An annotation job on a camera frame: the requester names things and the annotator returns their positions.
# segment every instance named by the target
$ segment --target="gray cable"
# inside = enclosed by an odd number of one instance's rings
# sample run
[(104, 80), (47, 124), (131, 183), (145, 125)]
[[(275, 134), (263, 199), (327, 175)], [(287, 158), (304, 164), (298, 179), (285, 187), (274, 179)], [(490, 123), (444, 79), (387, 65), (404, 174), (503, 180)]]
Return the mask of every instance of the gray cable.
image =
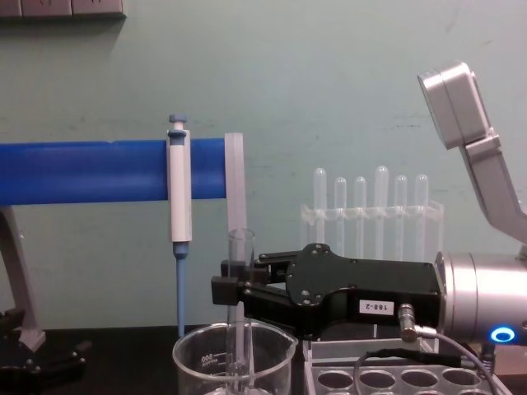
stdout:
[[(440, 333), (436, 332), (426, 332), (426, 331), (419, 331), (418, 333), (421, 337), (427, 337), (431, 339), (439, 339), (445, 343), (450, 344), (453, 346), (457, 351), (459, 351), (462, 355), (466, 356), (468, 359), (470, 359), (481, 372), (485, 376), (485, 379), (488, 381), (488, 385), (491, 388), (492, 395), (500, 395), (496, 384), (494, 383), (494, 380), (492, 380), (491, 373), (485, 368), (485, 365), (478, 359), (477, 356), (472, 354), (469, 350), (461, 346), (458, 342), (455, 340), (445, 336), (441, 335)], [(361, 386), (359, 384), (359, 370), (364, 363), (364, 361), (368, 358), (367, 354), (364, 354), (361, 356), (357, 361), (355, 361), (355, 365), (353, 366), (353, 382), (355, 383), (355, 392), (357, 395), (362, 395)]]

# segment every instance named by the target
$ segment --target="wall outlet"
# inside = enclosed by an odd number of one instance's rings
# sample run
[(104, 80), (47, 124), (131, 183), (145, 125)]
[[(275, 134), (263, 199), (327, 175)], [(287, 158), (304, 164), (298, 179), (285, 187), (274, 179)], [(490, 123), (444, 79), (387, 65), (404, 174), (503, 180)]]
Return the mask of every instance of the wall outlet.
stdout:
[(22, 16), (20, 0), (0, 0), (0, 18), (16, 18)]
[(122, 0), (72, 0), (73, 15), (124, 15)]
[(23, 16), (71, 16), (71, 0), (22, 0)]

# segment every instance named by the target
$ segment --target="blue horizontal rod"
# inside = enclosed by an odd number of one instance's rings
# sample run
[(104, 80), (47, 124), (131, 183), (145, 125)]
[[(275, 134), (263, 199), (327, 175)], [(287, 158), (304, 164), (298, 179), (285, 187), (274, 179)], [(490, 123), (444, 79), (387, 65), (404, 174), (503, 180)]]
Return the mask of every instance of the blue horizontal rod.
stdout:
[[(192, 198), (226, 197), (225, 142), (190, 143)], [(167, 199), (166, 142), (0, 144), (0, 206)]]

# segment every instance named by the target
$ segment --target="blue led light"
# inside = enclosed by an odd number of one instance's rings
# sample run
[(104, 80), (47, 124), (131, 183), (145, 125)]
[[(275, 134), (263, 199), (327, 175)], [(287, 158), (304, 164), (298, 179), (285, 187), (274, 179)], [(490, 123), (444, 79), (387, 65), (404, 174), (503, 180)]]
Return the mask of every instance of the blue led light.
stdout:
[(508, 327), (499, 327), (492, 331), (491, 339), (496, 343), (508, 343), (515, 338), (515, 333)]

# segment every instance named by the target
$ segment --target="mint green wall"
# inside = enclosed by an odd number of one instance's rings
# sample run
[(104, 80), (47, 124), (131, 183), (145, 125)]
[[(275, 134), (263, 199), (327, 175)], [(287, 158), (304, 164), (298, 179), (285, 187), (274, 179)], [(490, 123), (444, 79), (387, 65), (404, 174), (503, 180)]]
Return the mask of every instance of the mint green wall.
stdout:
[[(459, 153), (436, 136), (416, 75), (452, 58), (478, 74), (516, 187), (527, 188), (527, 2), (125, 0), (122, 24), (0, 27), (0, 142), (245, 135), (260, 252), (298, 246), (312, 170), (428, 174), (445, 247), (515, 252), (480, 213)], [(175, 323), (163, 202), (18, 207), (46, 328)], [(210, 277), (226, 205), (194, 204), (189, 323), (222, 319)], [(5, 274), (0, 309), (10, 307)]]

